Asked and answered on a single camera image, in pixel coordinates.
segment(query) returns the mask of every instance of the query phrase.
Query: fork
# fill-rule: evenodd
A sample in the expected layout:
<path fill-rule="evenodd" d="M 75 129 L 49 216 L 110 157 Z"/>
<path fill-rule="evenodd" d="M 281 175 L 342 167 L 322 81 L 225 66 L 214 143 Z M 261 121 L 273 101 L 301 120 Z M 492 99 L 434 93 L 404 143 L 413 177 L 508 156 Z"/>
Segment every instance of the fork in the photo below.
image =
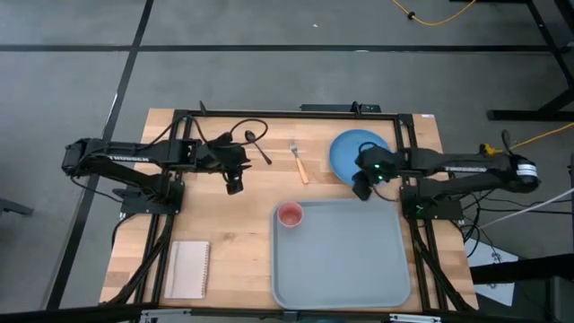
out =
<path fill-rule="evenodd" d="M 301 162 L 301 159 L 299 158 L 299 154 L 297 152 L 297 144 L 295 144 L 294 140 L 289 141 L 289 148 L 291 149 L 291 151 L 295 155 L 295 161 L 297 161 L 297 167 L 299 168 L 299 174 L 301 175 L 301 180 L 303 181 L 303 184 L 308 184 L 309 178 L 307 177 L 307 172 L 305 171 L 305 168 L 303 167 L 303 163 Z"/>

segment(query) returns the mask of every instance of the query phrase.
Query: wooden tabletop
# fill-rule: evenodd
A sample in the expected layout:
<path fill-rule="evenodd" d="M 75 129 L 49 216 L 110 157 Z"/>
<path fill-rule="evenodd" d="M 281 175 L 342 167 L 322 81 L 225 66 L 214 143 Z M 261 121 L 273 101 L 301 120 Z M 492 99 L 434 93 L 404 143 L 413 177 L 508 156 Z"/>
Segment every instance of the wooden tabletop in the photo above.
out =
<path fill-rule="evenodd" d="M 173 109 L 150 109 L 143 130 L 142 142 L 150 142 L 171 123 Z M 432 115 L 413 115 L 417 142 L 420 147 L 442 151 L 439 131 Z M 215 138 L 237 123 L 240 118 L 197 118 L 208 139 Z M 273 160 L 267 165 L 253 145 L 246 146 L 253 167 L 243 175 L 244 191 L 228 196 L 222 176 L 218 174 L 184 175 L 186 191 L 183 206 L 171 236 L 172 240 L 208 240 L 211 255 L 207 294 L 202 300 L 170 300 L 163 298 L 161 306 L 208 307 L 236 309 L 278 309 L 271 294 L 270 220 L 274 206 L 284 200 L 326 199 L 353 197 L 351 189 L 330 170 L 328 149 L 331 142 L 343 131 L 363 128 L 379 134 L 391 149 L 396 149 L 393 123 L 382 120 L 326 120 L 302 118 L 268 118 L 267 135 L 259 145 Z M 196 127 L 192 137 L 198 138 Z M 260 134 L 263 126 L 247 123 L 234 133 L 236 141 L 243 141 L 246 129 Z M 408 134 L 403 131 L 408 143 Z M 288 140 L 294 138 L 299 145 L 300 158 L 309 174 L 308 185 L 301 183 L 296 162 L 289 150 Z M 145 173 L 159 172 L 151 164 L 137 164 L 135 168 Z M 382 188 L 381 194 L 396 197 L 400 180 L 395 179 Z M 117 231 L 116 245 L 109 260 L 106 280 L 100 300 L 115 296 L 128 281 L 142 261 L 150 215 L 137 215 Z M 460 232 L 448 221 L 434 221 L 434 231 L 441 267 L 450 282 L 465 300 L 478 307 L 473 281 L 466 260 Z M 399 308 L 367 309 L 373 311 L 420 312 L 413 244 L 408 224 L 401 217 L 405 252 L 411 273 L 410 298 Z M 151 269 L 145 290 L 145 300 L 150 300 Z M 437 307 L 436 289 L 432 273 L 426 268 L 431 306 Z"/>

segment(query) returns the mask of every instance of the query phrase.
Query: spoon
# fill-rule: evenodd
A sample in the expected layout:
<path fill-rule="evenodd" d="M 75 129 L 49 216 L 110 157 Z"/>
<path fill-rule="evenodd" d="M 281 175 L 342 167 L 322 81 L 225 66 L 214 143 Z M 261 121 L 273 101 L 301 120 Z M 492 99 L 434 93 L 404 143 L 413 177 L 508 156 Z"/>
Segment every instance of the spoon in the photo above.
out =
<path fill-rule="evenodd" d="M 254 144 L 255 147 L 257 147 L 257 149 L 259 150 L 259 152 L 263 156 L 263 158 L 265 159 L 265 161 L 267 162 L 267 165 L 271 165 L 272 161 L 269 159 L 269 157 L 267 157 L 267 155 L 265 153 L 263 153 L 261 148 L 259 148 L 259 146 L 255 142 L 255 139 L 256 139 L 255 134 L 253 132 L 251 132 L 250 130 L 245 130 L 245 139 L 247 139 L 248 142 Z"/>

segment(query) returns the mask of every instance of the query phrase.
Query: spiral notebook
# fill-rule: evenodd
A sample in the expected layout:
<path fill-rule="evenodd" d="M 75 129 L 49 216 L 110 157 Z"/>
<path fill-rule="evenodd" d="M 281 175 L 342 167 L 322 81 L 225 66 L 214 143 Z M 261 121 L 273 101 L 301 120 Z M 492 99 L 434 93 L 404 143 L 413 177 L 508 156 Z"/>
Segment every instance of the spiral notebook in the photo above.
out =
<path fill-rule="evenodd" d="M 208 264 L 208 241 L 173 241 L 164 297 L 205 298 Z"/>

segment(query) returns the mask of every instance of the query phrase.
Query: white cable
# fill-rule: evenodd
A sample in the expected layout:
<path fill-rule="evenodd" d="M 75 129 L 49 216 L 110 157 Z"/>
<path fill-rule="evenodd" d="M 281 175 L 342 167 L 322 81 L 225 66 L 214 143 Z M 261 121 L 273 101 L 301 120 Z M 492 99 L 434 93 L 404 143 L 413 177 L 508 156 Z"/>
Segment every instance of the white cable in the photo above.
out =
<path fill-rule="evenodd" d="M 571 189 L 567 190 L 566 192 L 564 192 L 564 193 L 558 195 L 557 197 L 553 197 L 553 198 L 549 199 L 548 201 L 546 201 L 546 202 L 544 202 L 544 203 L 541 203 L 541 204 L 539 204 L 539 205 L 534 205 L 534 206 L 528 207 L 528 208 L 526 208 L 526 209 L 524 209 L 524 210 L 522 210 L 522 211 L 518 211 L 518 212 L 513 213 L 513 214 L 509 214 L 509 215 L 502 216 L 500 219 L 496 219 L 496 220 L 494 220 L 494 221 L 492 221 L 492 222 L 489 222 L 489 223 L 486 223 L 486 224 L 483 224 L 483 225 L 479 226 L 478 229 L 484 229 L 484 228 L 486 228 L 487 226 L 491 226 L 491 225 L 493 225 L 493 224 L 495 224 L 495 223 L 499 223 L 500 221 L 504 221 L 504 220 L 507 220 L 507 219 L 509 219 L 509 218 L 511 218 L 511 217 L 515 217 L 515 216 L 517 216 L 517 215 L 521 215 L 521 214 L 523 214 L 523 213 L 532 211 L 532 210 L 537 209 L 537 208 L 539 208 L 539 207 L 543 207 L 543 206 L 545 206 L 545 205 L 548 205 L 548 204 L 554 202 L 555 200 L 557 200 L 557 199 L 559 199 L 559 198 L 561 198 L 561 197 L 563 197 L 563 196 L 566 196 L 566 195 L 572 193 L 573 191 L 574 191 L 574 188 L 571 188 Z"/>

